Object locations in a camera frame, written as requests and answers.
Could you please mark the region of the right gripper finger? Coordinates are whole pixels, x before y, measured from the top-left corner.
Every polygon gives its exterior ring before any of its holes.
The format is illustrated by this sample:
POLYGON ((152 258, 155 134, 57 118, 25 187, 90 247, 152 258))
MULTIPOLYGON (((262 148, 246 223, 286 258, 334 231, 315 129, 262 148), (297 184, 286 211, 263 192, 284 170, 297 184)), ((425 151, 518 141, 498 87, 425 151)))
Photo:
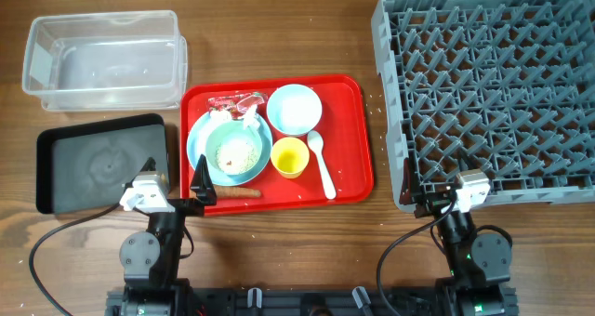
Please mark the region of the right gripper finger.
POLYGON ((457 151, 457 164, 460 171, 468 171, 475 168, 475 163, 471 161, 463 149, 457 151))
POLYGON ((401 205, 416 205, 421 190, 414 164, 409 159, 403 160, 403 184, 400 192, 401 205))

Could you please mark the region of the green bowl with rice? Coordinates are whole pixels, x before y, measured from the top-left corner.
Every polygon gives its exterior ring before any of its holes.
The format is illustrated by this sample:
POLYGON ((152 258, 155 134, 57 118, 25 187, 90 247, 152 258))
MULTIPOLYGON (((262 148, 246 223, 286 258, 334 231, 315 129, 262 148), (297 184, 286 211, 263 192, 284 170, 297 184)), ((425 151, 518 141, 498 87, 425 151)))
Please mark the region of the green bowl with rice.
POLYGON ((258 130, 239 121, 230 121, 215 127, 205 144, 207 161, 226 175, 241 175, 252 169, 262 152, 262 139, 258 130))

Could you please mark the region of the red strawberry cake wrapper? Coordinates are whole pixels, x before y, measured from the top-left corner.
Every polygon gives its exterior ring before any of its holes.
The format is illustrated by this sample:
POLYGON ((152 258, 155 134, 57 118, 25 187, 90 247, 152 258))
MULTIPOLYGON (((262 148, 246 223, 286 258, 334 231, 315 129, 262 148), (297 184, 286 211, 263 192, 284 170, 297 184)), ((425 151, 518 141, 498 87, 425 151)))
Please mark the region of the red strawberry cake wrapper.
POLYGON ((268 96, 264 93, 251 92, 235 95, 214 97, 207 100, 207 107, 212 111, 229 112, 232 119, 238 119, 245 115, 248 110, 255 106, 265 104, 268 96))

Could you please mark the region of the yellow cup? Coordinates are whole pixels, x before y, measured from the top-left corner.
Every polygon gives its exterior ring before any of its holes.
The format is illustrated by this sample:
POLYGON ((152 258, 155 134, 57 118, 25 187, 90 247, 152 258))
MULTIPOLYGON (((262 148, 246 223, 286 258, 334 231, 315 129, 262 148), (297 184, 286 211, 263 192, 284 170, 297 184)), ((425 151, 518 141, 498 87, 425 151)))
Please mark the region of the yellow cup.
POLYGON ((309 160, 309 149, 299 138, 281 138, 272 146, 271 162, 284 178, 299 177, 309 160))

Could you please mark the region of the white plastic spoon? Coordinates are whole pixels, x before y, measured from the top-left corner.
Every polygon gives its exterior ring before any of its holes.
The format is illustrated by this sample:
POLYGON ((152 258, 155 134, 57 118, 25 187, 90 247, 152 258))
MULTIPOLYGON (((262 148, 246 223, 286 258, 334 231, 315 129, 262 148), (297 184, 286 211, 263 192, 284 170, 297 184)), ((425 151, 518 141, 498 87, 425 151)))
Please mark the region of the white plastic spoon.
POLYGON ((324 188, 324 195, 328 200, 334 200, 337 196, 333 180, 329 174, 328 168, 323 157, 324 140, 322 136, 315 130, 312 130, 307 135, 307 144, 314 153, 319 166, 321 181, 324 188))

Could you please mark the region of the light blue bowl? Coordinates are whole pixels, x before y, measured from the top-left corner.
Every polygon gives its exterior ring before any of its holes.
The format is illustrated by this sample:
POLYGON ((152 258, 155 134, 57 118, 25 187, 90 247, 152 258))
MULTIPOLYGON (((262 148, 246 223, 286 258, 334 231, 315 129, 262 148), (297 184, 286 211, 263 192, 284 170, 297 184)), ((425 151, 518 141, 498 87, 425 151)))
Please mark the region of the light blue bowl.
POLYGON ((287 136, 306 135, 318 125, 323 104, 310 87, 290 84, 277 88, 269 97, 266 114, 271 125, 287 136))

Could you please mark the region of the small white tissue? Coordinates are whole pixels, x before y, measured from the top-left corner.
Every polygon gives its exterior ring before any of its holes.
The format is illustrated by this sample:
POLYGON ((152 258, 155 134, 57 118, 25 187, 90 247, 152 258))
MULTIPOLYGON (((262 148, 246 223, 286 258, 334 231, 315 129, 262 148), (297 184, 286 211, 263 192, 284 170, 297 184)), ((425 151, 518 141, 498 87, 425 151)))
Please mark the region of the small white tissue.
POLYGON ((258 105, 252 105, 248 108, 243 116, 244 129, 251 129, 257 131, 260 127, 258 105))

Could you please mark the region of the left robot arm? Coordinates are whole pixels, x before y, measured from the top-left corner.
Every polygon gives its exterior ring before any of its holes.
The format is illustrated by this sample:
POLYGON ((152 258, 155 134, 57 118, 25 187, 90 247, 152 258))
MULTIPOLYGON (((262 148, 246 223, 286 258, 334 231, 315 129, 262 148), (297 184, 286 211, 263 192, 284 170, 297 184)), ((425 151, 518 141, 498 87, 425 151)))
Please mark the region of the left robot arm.
POLYGON ((192 177, 192 198, 169 199, 165 177, 156 171, 153 158, 125 185, 120 199, 126 211, 148 216, 148 228, 123 242, 120 262, 124 268, 122 294, 108 294, 107 315, 185 316, 203 315, 205 307, 193 292, 190 281, 178 277, 182 240, 189 236, 187 217, 201 217, 205 208, 217 203, 208 163, 201 156, 192 177))

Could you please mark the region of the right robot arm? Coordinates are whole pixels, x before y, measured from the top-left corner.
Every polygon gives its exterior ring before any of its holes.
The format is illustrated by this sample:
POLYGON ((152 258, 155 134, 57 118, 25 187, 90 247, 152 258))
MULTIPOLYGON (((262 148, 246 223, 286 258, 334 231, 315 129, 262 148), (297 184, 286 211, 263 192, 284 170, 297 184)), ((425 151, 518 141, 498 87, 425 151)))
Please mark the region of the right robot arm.
POLYGON ((406 161, 402 194, 416 217, 432 217, 430 232, 442 248, 451 276, 436 281, 437 306, 444 315, 513 316, 520 311, 510 280, 513 241, 494 225, 476 226, 470 210, 485 202, 490 179, 463 151, 456 155, 455 181, 443 190, 422 189, 406 161))

